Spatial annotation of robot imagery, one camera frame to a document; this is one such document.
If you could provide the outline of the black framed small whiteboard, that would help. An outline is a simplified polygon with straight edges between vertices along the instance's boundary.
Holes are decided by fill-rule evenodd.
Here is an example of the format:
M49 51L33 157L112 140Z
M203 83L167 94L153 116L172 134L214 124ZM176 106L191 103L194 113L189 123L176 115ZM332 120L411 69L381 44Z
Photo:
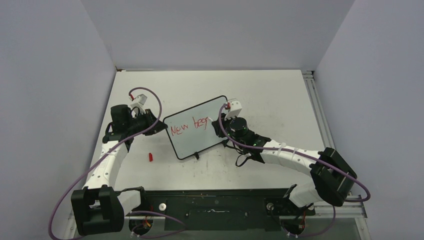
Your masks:
M178 160L195 156L213 146L221 144L224 138L215 134L211 117L218 119L220 107L227 102L224 95L212 98L195 106L166 116L163 119L172 148Z

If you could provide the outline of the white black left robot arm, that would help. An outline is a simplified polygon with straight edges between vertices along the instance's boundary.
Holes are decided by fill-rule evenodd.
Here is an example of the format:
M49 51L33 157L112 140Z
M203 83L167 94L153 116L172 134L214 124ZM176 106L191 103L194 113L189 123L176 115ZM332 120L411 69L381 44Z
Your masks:
M102 138L99 162L89 171L90 176L83 188L71 194L76 228L81 236L119 232L124 226L125 215L130 211L141 216L149 210L149 201L142 196L126 197L129 203L121 203L121 192L114 187L134 135L151 136L168 126L150 109L141 107L132 114L129 106L115 105L111 107L110 114L111 122Z

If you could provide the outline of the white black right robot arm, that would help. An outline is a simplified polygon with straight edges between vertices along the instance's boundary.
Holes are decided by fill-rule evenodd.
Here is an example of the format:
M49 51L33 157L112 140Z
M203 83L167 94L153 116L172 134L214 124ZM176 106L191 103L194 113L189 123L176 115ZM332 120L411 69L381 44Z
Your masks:
M294 184L286 192L283 209L296 214L316 202L341 207L351 191L357 174L334 148L322 151L286 146L248 128L242 117L215 120L212 123L218 137L230 137L247 159L263 164L276 164L310 177L307 184Z

